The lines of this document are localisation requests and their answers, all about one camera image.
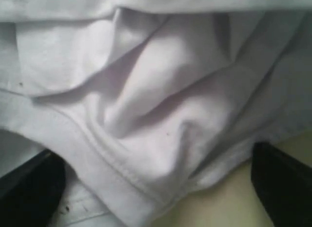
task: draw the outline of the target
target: beige floor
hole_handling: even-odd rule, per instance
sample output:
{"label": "beige floor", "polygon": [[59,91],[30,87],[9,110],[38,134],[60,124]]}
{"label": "beige floor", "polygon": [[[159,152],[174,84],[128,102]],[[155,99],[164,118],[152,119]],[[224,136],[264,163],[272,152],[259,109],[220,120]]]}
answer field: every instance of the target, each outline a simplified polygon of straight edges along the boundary
{"label": "beige floor", "polygon": [[[312,166],[312,132],[277,145]],[[250,181],[247,162],[217,186],[181,200],[152,227],[273,227]]]}

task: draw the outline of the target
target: white fabric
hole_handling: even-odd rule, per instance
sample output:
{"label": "white fabric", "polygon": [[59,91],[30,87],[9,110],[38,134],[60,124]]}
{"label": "white fabric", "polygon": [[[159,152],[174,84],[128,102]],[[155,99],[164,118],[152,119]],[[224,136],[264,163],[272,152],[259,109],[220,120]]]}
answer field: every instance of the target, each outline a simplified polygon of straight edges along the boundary
{"label": "white fabric", "polygon": [[[61,155],[114,225],[146,225],[222,179],[255,141],[311,126],[311,13],[76,1],[0,1],[0,126]],[[186,2],[183,12],[216,9]],[[312,4],[265,2],[235,9]]]}

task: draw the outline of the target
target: white cloth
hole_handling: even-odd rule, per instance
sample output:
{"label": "white cloth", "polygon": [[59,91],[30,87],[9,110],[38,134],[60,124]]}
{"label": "white cloth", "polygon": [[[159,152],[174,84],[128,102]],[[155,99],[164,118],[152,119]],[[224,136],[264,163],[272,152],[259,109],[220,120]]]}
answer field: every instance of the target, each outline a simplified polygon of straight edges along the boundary
{"label": "white cloth", "polygon": [[0,24],[0,126],[61,155],[126,226],[311,126],[310,13],[42,1],[0,3],[15,22]]}

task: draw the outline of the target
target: black object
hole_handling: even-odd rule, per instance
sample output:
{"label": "black object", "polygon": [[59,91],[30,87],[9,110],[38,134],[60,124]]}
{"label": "black object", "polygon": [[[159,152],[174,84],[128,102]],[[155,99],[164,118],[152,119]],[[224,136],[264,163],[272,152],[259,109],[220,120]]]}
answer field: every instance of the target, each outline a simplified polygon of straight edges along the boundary
{"label": "black object", "polygon": [[276,227],[312,227],[311,168],[269,143],[257,143],[252,183]]}
{"label": "black object", "polygon": [[0,225],[46,227],[64,188],[64,161],[41,152],[0,179]]}

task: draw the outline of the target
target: wrinkled fabric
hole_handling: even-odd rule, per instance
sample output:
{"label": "wrinkled fabric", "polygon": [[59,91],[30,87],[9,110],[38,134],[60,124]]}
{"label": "wrinkled fabric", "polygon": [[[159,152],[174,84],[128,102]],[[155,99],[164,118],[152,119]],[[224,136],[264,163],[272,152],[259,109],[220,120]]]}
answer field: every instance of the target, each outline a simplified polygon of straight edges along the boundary
{"label": "wrinkled fabric", "polygon": [[[311,127],[310,12],[75,1],[0,3],[0,127],[62,156],[116,226],[145,226],[254,142]],[[236,9],[311,3],[252,2]],[[104,214],[90,202],[86,219]],[[78,220],[68,218],[54,223]]]}

